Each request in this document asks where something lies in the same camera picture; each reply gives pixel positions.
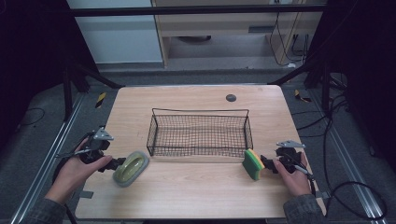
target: wooden table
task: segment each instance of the wooden table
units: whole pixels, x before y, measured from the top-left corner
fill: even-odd
[[[226,95],[234,94],[235,102]],[[299,142],[282,90],[278,86],[177,86],[120,89],[106,130],[115,137],[106,154],[127,157],[136,150],[149,155],[146,143],[153,107],[168,109],[248,109],[254,150],[273,158],[276,142]],[[269,170],[252,180],[241,158],[150,157],[148,168],[127,188],[112,171],[96,172],[81,198],[79,218],[264,218],[283,217],[291,196],[279,175]]]

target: cabinet door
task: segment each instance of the cabinet door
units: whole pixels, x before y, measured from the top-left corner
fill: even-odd
[[[149,0],[68,0],[71,8],[151,7]],[[82,17],[78,26],[96,63],[162,63],[153,16]]]
[[[156,7],[267,5],[269,0],[152,0]],[[251,26],[274,26],[275,13],[160,15],[162,36],[244,35]]]

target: tape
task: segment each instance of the tape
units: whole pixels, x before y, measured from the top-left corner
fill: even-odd
[[[103,101],[105,100],[105,97],[106,97],[106,93],[105,92],[100,93],[100,95],[98,97],[98,100],[96,101],[95,108],[100,108],[101,107]]]
[[[299,92],[298,90],[294,90],[294,97],[295,97],[297,100],[301,100],[301,101],[304,101],[304,102],[306,102],[306,103],[312,102],[312,101],[311,101],[311,98],[308,98],[308,97],[301,97],[300,92]]]

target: white cabinet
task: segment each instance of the white cabinet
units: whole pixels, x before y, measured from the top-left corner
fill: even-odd
[[[151,7],[149,0],[67,0],[71,8]],[[162,63],[153,16],[80,17],[78,26],[95,62]]]

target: cable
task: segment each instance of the cable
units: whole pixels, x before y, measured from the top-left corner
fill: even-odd
[[[317,134],[317,135],[300,135],[301,138],[311,138],[311,137],[321,137],[323,136],[324,133],[322,134]]]
[[[330,74],[330,80],[331,80],[331,87],[339,90],[339,91],[345,91],[347,89],[347,85],[344,83],[343,77],[341,76],[341,80],[338,80],[337,78],[333,77],[332,74]]]
[[[298,39],[299,35],[293,35],[293,44],[291,45],[291,52],[293,53],[294,56],[301,57],[301,61],[304,64],[305,63],[305,58],[308,53],[308,40],[309,40],[309,35],[305,35],[305,41],[304,41],[304,47],[303,49],[296,50],[294,49],[294,46],[296,44],[296,41]]]
[[[286,47],[285,47],[285,44],[284,44],[284,42],[283,42],[282,36],[281,36],[281,34],[280,34],[278,20],[279,20],[279,12],[276,13],[276,21],[275,21],[275,24],[274,24],[274,29],[273,29],[273,31],[271,32],[271,35],[270,35],[270,46],[271,46],[271,50],[272,50],[272,52],[274,53],[274,55],[276,55],[276,54],[275,54],[275,51],[274,51],[274,48],[273,48],[273,45],[272,45],[272,37],[273,37],[273,34],[274,34],[275,29],[277,28],[277,32],[278,32],[278,34],[279,34],[279,39],[280,39],[280,42],[281,42],[281,44],[282,44],[283,52],[284,52],[285,56],[290,60],[291,63],[297,63],[297,62],[299,62],[300,60],[293,60],[293,59],[289,58],[288,53],[286,52]],[[276,61],[276,63],[277,63],[278,65],[281,65],[281,66],[287,65],[287,64],[282,64],[282,63],[278,62],[276,57],[275,57],[275,61]]]
[[[324,170],[324,174],[325,174],[325,180],[326,180],[327,186],[328,186],[328,188],[329,188],[329,190],[330,190],[330,195],[331,195],[332,197],[334,197],[334,199],[337,200],[341,205],[343,205],[349,212],[351,212],[351,213],[353,213],[354,215],[356,215],[357,217],[363,218],[363,219],[365,219],[365,220],[370,220],[370,221],[380,220],[380,219],[384,218],[384,217],[387,215],[387,213],[388,213],[388,206],[387,206],[387,203],[385,202],[385,200],[382,198],[382,196],[381,196],[376,190],[374,190],[373,188],[369,187],[369,186],[366,185],[366,184],[363,184],[363,183],[361,183],[361,182],[356,182],[356,181],[347,181],[347,182],[341,183],[341,184],[337,185],[337,186],[333,189],[333,188],[332,188],[332,185],[331,185],[331,183],[330,183],[330,180],[329,180],[328,170],[327,170],[327,160],[326,160],[326,154],[327,154],[327,148],[326,148],[327,133],[329,132],[330,128],[332,127],[332,113],[333,113],[336,109],[339,109],[341,106],[345,105],[346,102],[347,102],[346,100],[344,100],[344,101],[338,103],[337,105],[334,105],[335,100],[336,100],[337,98],[341,97],[341,96],[344,96],[344,95],[341,94],[341,95],[335,97],[334,100],[332,101],[330,113],[328,113],[328,116],[327,116],[327,118],[329,119],[329,121],[328,121],[328,123],[327,123],[327,125],[326,125],[325,134],[324,134],[324,136],[323,136],[323,170]],[[366,215],[363,215],[363,214],[361,214],[361,213],[359,213],[359,212],[353,210],[353,209],[350,208],[349,206],[347,206],[347,205],[346,205],[342,200],[340,200],[340,199],[337,197],[337,195],[335,194],[335,192],[336,192],[337,190],[339,190],[340,188],[342,188],[342,187],[344,187],[344,186],[347,186],[347,185],[359,185],[359,186],[363,186],[363,187],[366,187],[367,189],[369,189],[373,194],[375,194],[375,195],[381,200],[381,203],[383,204],[383,210],[384,210],[384,211],[383,211],[382,215],[381,215],[380,217],[368,217],[368,216],[366,216]],[[327,213],[326,213],[325,217],[329,214],[329,209],[330,209],[330,204],[331,204],[331,202],[332,202],[332,197],[331,197],[331,198],[329,199],[329,201],[327,201],[327,203],[326,203],[326,210],[327,210]]]
[[[38,119],[35,120],[35,121],[30,122],[30,123],[22,123],[22,124],[21,124],[22,126],[35,124],[35,123],[39,122],[40,120],[42,120],[42,119],[44,118],[44,115],[46,114],[46,111],[45,111],[44,109],[42,109],[42,108],[38,108],[38,107],[29,108],[29,109],[26,110],[26,112],[27,112],[27,111],[30,111],[30,110],[41,110],[41,112],[42,112],[41,117],[38,118]]]
[[[302,112],[295,112],[291,113],[292,115],[301,115],[301,114],[307,114],[307,113],[320,113],[321,111],[318,110],[307,110],[307,111],[302,111]]]
[[[52,176],[52,184],[55,182],[56,177],[58,176],[62,167],[64,167],[64,165],[67,163],[68,160],[69,160],[69,158],[62,158],[62,160],[58,163],[58,165],[55,168],[55,172],[53,173],[53,176]],[[73,216],[73,213],[71,212],[70,208],[67,206],[67,204],[65,204],[64,207],[66,208],[66,214],[69,217],[70,222],[72,224],[77,224],[77,221],[76,221],[75,217]]]
[[[326,118],[327,118],[327,116],[325,115],[325,116],[321,117],[320,119],[317,119],[317,120],[315,120],[314,122],[305,125],[304,127],[297,128],[296,130],[297,130],[297,131],[300,131],[300,130],[302,130],[302,129],[306,129],[306,128],[312,127],[312,126],[314,126],[315,124],[319,123],[321,120],[326,119]]]

